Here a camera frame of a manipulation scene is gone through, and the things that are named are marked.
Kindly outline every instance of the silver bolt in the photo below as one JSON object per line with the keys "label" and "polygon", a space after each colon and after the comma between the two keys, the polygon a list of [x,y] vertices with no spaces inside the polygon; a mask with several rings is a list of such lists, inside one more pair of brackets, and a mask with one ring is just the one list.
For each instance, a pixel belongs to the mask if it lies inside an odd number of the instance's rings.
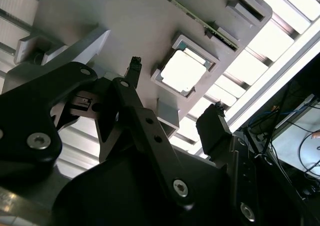
{"label": "silver bolt", "polygon": [[51,139],[42,132],[36,132],[27,138],[26,143],[30,148],[41,150],[50,146]]}
{"label": "silver bolt", "polygon": [[181,197],[187,197],[188,195],[188,187],[186,186],[185,182],[181,181],[180,179],[176,179],[173,182],[174,189]]}
{"label": "silver bolt", "polygon": [[247,205],[245,205],[243,202],[240,205],[240,209],[241,212],[243,213],[243,215],[250,221],[250,222],[254,222],[255,219],[255,214],[254,212],[251,210],[251,208],[249,208]]}
{"label": "silver bolt", "polygon": [[123,86],[125,86],[125,87],[128,87],[128,86],[129,86],[129,84],[128,84],[127,82],[125,82],[125,81],[121,81],[120,83],[121,83],[121,85],[123,85]]}
{"label": "silver bolt", "polygon": [[81,73],[86,74],[86,75],[90,75],[91,74],[91,72],[88,71],[87,69],[81,69],[80,71],[81,71]]}
{"label": "silver bolt", "polygon": [[264,160],[269,164],[269,165],[273,165],[273,163],[271,162],[271,160],[268,158],[268,157],[266,157],[266,156],[264,156]]}

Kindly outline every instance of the electrical cable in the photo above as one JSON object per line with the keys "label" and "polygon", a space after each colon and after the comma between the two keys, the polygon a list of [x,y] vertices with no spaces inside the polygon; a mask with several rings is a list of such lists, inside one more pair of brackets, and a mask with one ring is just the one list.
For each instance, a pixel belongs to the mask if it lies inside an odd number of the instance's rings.
{"label": "electrical cable", "polygon": [[312,107],[312,108],[320,109],[320,107],[315,107],[315,106],[311,106],[311,105],[308,105],[307,107]]}
{"label": "electrical cable", "polygon": [[274,151],[274,154],[275,154],[275,157],[276,157],[276,160],[277,160],[277,162],[278,162],[278,165],[279,165],[279,168],[280,168],[281,172],[282,172],[282,173],[284,174],[284,176],[288,179],[288,181],[292,184],[289,176],[287,175],[286,171],[284,170],[284,168],[282,167],[282,165],[281,165],[281,163],[280,163],[280,160],[279,160],[277,151],[276,151],[274,145],[272,144],[272,140],[271,140],[270,144],[271,144],[271,148],[272,148],[273,151]]}
{"label": "electrical cable", "polygon": [[302,142],[300,143],[299,148],[298,148],[298,158],[299,158],[299,161],[300,161],[301,165],[306,169],[306,172],[305,172],[305,173],[310,172],[311,174],[313,174],[313,175],[315,175],[315,176],[317,176],[317,177],[320,177],[319,174],[316,174],[316,173],[311,172],[311,170],[314,169],[314,168],[320,163],[320,160],[319,160],[318,162],[316,162],[312,167],[307,168],[307,167],[304,165],[304,163],[302,162],[302,159],[301,159],[301,148],[302,148],[305,140],[306,140],[308,137],[310,137],[310,136],[311,136],[313,133],[315,133],[315,132],[320,132],[320,130],[317,130],[317,131],[314,131],[314,132],[308,134],[308,135],[302,140]]}
{"label": "electrical cable", "polygon": [[263,150],[262,150],[262,154],[265,154],[266,151],[267,151],[267,149],[268,149],[269,143],[270,143],[270,141],[271,141],[271,139],[272,139],[272,136],[273,136],[273,132],[274,132],[274,130],[275,130],[276,126],[277,126],[277,123],[278,123],[278,121],[279,121],[279,119],[280,119],[281,109],[282,109],[283,106],[284,106],[285,100],[286,100],[287,95],[288,95],[288,92],[289,92],[289,90],[290,90],[290,85],[291,85],[291,82],[288,83],[288,85],[287,85],[287,87],[286,87],[286,90],[285,90],[285,92],[284,92],[284,94],[283,94],[283,97],[282,97],[281,102],[280,102],[280,105],[279,105],[279,109],[278,109],[278,111],[277,111],[277,113],[276,113],[276,115],[275,115],[275,119],[274,119],[274,121],[273,121],[272,130],[270,131],[270,134],[269,134],[268,137],[266,138],[266,142],[265,142],[265,144],[264,144],[264,147],[263,147]]}
{"label": "electrical cable", "polygon": [[[300,109],[293,110],[293,111],[288,111],[288,112],[281,112],[280,115],[287,115],[287,114],[290,114],[290,113],[292,113],[292,112],[300,112],[300,111],[304,110],[307,106],[308,106],[308,105],[305,104],[305,105],[303,105]],[[267,112],[262,112],[261,114],[258,114],[256,117],[254,117],[253,119],[250,120],[250,123],[248,124],[248,127],[251,127],[251,128],[252,128],[252,125],[253,125],[254,123],[256,123],[256,122],[255,122],[255,119],[256,119],[257,117],[260,117],[260,116],[262,116],[262,115],[264,115],[264,114],[272,114],[272,115],[273,115],[273,113],[276,113],[276,112],[278,112],[278,110],[276,110],[276,111],[267,111]]]}
{"label": "electrical cable", "polygon": [[300,127],[299,125],[296,125],[296,124],[295,124],[295,123],[293,123],[293,122],[286,121],[286,123],[290,123],[290,124],[292,124],[292,125],[294,125],[294,126],[296,126],[296,127],[300,128],[300,129],[302,129],[303,131],[314,133],[314,132],[312,132],[312,131],[306,130],[306,129],[305,129],[305,128],[303,128],[303,127]]}

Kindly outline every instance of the metal plate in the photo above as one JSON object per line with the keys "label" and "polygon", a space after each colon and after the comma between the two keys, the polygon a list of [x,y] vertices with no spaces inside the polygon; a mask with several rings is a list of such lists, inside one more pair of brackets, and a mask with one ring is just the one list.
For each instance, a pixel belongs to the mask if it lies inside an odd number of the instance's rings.
{"label": "metal plate", "polygon": [[[110,29],[110,37],[96,62],[108,71],[124,75],[131,57],[142,57],[137,92],[143,105],[156,111],[157,98],[160,98],[164,103],[178,108],[182,119],[260,28],[249,27],[234,17],[226,9],[228,0],[178,1],[206,22],[215,21],[225,28],[240,40],[240,49],[236,53],[226,52],[220,44],[204,36],[203,26],[167,0],[40,0],[34,26],[66,45],[79,40],[97,23]],[[170,51],[178,32],[221,61],[213,73],[202,77],[195,89],[196,95],[188,103],[150,81],[152,69]]]}

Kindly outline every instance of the black metal bracket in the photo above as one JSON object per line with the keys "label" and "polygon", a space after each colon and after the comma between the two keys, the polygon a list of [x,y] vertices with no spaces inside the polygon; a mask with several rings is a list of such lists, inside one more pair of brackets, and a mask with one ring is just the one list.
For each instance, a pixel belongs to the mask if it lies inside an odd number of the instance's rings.
{"label": "black metal bracket", "polygon": [[[103,107],[107,107],[108,113],[102,114],[96,121],[101,145],[100,161],[109,156],[121,135],[128,130],[137,150],[148,157],[167,199],[186,210],[191,209],[194,203],[192,185],[186,179],[177,155],[155,113],[142,106],[135,86],[124,78],[115,78],[106,95],[109,95],[108,99],[113,103],[108,101],[103,104]],[[102,131],[108,122],[114,126]],[[186,197],[179,196],[174,190],[173,183],[176,179],[183,180],[187,185]]]}
{"label": "black metal bracket", "polygon": [[[52,168],[62,143],[51,109],[79,86],[96,79],[92,69],[71,62],[0,96],[1,177],[39,177],[42,171]],[[63,105],[56,113],[62,113],[62,109]],[[38,150],[42,140],[46,140],[48,147]]]}
{"label": "black metal bracket", "polygon": [[256,167],[250,159],[249,147],[230,133],[226,121],[216,110],[210,105],[196,122],[203,151],[218,168],[227,172],[231,185],[230,203],[238,218],[244,224],[249,220],[259,225]]}

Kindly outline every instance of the screw hole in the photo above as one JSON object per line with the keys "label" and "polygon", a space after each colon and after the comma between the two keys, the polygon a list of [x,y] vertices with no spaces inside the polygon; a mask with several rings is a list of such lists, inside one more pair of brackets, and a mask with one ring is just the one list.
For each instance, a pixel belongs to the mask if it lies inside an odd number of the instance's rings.
{"label": "screw hole", "polygon": [[145,121],[149,124],[153,124],[154,121],[151,118],[146,118]]}
{"label": "screw hole", "polygon": [[250,169],[249,165],[246,164],[245,162],[243,163],[243,166],[244,166],[246,169]]}
{"label": "screw hole", "polygon": [[244,174],[243,177],[244,177],[245,181],[251,182],[251,181],[250,181],[250,178],[249,178],[247,175]]}
{"label": "screw hole", "polygon": [[91,109],[94,112],[100,112],[102,110],[102,104],[101,103],[94,103],[91,107]]}
{"label": "screw hole", "polygon": [[45,139],[41,136],[38,136],[34,139],[34,142],[35,143],[38,143],[38,144],[44,144],[45,143]]}
{"label": "screw hole", "polygon": [[158,143],[161,143],[162,142],[162,138],[159,137],[159,136],[154,136],[154,140]]}
{"label": "screw hole", "polygon": [[91,74],[91,72],[88,71],[87,69],[81,69],[80,71],[81,71],[81,73],[86,74],[86,75],[90,75]]}

